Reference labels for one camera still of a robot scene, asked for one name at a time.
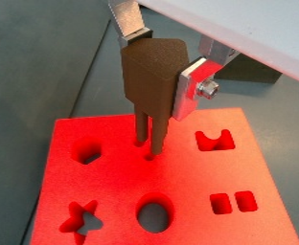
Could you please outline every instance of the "dark gray floor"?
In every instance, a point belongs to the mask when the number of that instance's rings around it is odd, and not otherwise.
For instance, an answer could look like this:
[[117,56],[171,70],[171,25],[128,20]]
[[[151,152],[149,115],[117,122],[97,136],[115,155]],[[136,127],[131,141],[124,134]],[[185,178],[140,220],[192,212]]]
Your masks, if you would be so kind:
[[100,0],[0,1],[0,245],[21,242],[53,122],[72,113],[106,23]]
[[[144,19],[155,37],[184,39],[191,58],[197,57],[197,33],[151,11],[144,11]],[[299,82],[282,76],[275,84],[222,80],[220,85],[220,94],[213,100],[201,100],[199,108],[243,108],[299,235]],[[74,116],[132,112],[123,94],[116,33],[109,26]]]

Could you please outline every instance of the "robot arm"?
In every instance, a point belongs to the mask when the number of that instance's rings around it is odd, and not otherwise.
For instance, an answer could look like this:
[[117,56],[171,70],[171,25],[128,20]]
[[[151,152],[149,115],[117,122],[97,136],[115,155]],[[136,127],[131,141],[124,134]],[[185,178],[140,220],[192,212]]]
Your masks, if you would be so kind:
[[[144,26],[139,4],[135,0],[109,0],[112,21],[123,49],[140,38],[151,38],[153,31]],[[201,35],[199,41],[200,58],[195,60],[179,76],[172,117],[181,121],[195,110],[199,97],[211,100],[219,84],[211,79],[215,73],[239,55],[234,49]]]

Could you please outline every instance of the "white panel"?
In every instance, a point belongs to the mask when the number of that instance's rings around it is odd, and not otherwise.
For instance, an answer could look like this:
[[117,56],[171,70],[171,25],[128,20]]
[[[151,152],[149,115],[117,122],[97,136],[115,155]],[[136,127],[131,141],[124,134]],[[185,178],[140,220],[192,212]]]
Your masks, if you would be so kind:
[[137,0],[137,3],[299,80],[299,1]]

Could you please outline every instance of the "red foam board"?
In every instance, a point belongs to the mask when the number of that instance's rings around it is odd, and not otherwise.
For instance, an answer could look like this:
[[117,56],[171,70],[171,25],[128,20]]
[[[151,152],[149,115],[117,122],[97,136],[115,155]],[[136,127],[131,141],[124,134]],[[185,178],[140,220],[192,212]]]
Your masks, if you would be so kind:
[[[299,244],[242,109],[171,119],[163,154],[148,152],[133,115],[56,122],[33,245]],[[136,220],[151,202],[169,216],[156,234]],[[85,211],[102,227],[81,235]]]

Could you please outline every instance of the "bolt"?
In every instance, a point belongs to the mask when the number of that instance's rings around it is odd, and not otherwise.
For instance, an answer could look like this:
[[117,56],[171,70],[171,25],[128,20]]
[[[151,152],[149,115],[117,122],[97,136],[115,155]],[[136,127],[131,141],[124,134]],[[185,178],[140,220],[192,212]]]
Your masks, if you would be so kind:
[[219,84],[209,78],[200,82],[196,86],[196,94],[211,100],[219,90]]

